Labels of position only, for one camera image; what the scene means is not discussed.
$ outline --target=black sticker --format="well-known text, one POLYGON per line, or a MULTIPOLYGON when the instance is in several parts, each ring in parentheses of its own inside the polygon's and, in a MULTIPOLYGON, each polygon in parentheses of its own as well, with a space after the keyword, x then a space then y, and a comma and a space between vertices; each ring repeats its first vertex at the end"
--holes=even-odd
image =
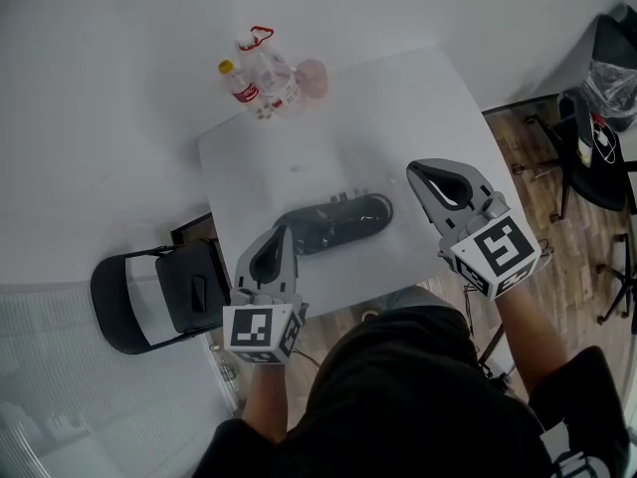
POLYGON ((485 296, 489 294, 489 282, 482 276, 476 273, 472 268, 465 264, 460 257, 456 257, 456 269, 464 276, 471 284, 482 292, 485 296))
POLYGON ((501 276, 533 253, 533 246, 507 216, 474 238, 496 276, 501 276))
POLYGON ((528 264, 522 267, 519 271, 514 272, 509 278, 500 282, 500 285, 498 286, 498 290, 496 291, 496 296, 499 296, 501 293, 517 285, 524 278, 526 278, 531 272, 532 267, 533 267, 533 260, 531 260, 528 264))
POLYGON ((272 353, 238 353, 239 358, 260 363, 260 362, 280 362, 279 359, 272 353))
POLYGON ((288 357, 292 353, 292 347, 297 340, 300 329, 301 323, 299 322, 299 319, 297 319, 297 316, 294 313, 291 313, 288 326, 286 327, 286 330, 283 331, 283 336, 279 342, 279 349, 281 349, 281 351, 283 351, 283 353, 288 357))
POLYGON ((272 308, 236 310, 230 345, 269 347, 272 332, 272 308))

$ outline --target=black chair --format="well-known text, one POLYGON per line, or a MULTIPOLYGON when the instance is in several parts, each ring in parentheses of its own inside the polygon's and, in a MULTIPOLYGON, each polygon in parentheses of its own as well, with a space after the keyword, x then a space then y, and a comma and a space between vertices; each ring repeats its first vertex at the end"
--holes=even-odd
POLYGON ((91 295, 100 329, 118 351, 138 355, 154 351, 223 325, 230 289, 223 264, 208 239, 179 246, 115 255, 102 260, 91 277, 91 295), (180 336, 151 345, 130 303, 126 260, 155 256, 155 269, 170 319, 180 336))
MULTIPOLYGON (((601 16, 597 21, 592 59, 597 62, 637 69, 637 43, 626 35, 625 27, 609 16, 601 16)), ((572 187, 582 198, 611 211, 622 211, 626 205, 627 194, 632 194, 626 165, 621 155, 619 142, 615 148, 615 161, 608 163, 596 146, 593 147, 590 166, 585 166, 578 157, 577 143, 581 132, 590 132, 588 107, 577 91, 569 91, 559 104, 560 121, 555 125, 545 122, 539 115, 526 117, 527 124, 537 122, 548 136, 557 158, 532 165, 512 165, 513 174, 526 170, 562 169, 561 209, 550 215, 551 223, 564 219, 568 207, 568 197, 572 187)), ((635 105, 627 101, 626 105, 635 105)), ((620 119, 607 119, 615 130, 623 130, 628 124, 620 119)), ((631 197, 631 209, 634 200, 631 197)))
MULTIPOLYGON (((611 314, 617 309, 619 303, 621 303, 622 299, 626 300, 626 308, 622 312, 621 316, 624 319, 627 319, 630 316, 631 303, 635 302, 637 295, 637 279, 634 277, 635 271, 632 267, 632 263, 630 260, 630 240, 628 239, 628 234, 620 234, 615 236, 615 240, 617 242, 623 242, 626 244, 626 265, 625 271, 620 273, 616 269, 606 265, 606 264, 598 264, 595 267, 595 271, 597 274, 601 274, 606 271, 608 274, 616 278, 621 282, 621 288, 617 293, 613 303, 610 305, 610 308, 604 315, 597 316, 597 324, 600 326, 604 324, 610 318, 611 314)), ((633 307, 633 320, 631 322, 630 332, 633 335, 637 335, 637 312, 633 307)))

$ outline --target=black shirt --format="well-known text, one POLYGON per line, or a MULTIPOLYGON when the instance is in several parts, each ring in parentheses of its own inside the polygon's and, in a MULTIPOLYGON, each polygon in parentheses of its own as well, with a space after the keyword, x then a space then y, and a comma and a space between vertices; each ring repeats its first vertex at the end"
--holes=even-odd
POLYGON ((225 421, 195 476, 551 476, 540 436, 562 421, 572 454, 623 476, 628 434, 599 348, 547 377, 526 405, 486 380, 460 313, 400 309, 336 345, 284 441, 225 421))

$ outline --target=yellow bottle cap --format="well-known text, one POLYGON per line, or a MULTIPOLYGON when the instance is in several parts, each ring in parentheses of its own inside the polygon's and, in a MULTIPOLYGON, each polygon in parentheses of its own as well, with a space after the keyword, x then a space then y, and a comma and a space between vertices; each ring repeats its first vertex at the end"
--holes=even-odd
POLYGON ((219 63, 219 66, 217 67, 217 69, 219 70, 219 73, 221 73, 222 75, 227 75, 234 69, 234 66, 232 65, 232 62, 230 62, 229 60, 222 60, 219 63))

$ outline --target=person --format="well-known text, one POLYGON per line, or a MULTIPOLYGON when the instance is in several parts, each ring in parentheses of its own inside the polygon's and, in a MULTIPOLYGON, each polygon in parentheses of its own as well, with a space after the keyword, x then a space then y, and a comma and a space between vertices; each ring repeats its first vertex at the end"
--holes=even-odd
POLYGON ((601 349, 568 360, 523 285, 496 304, 529 404, 488 382, 462 314, 412 287, 330 351, 289 432, 285 368, 257 365, 242 418, 219 425, 194 476, 623 476, 601 349))

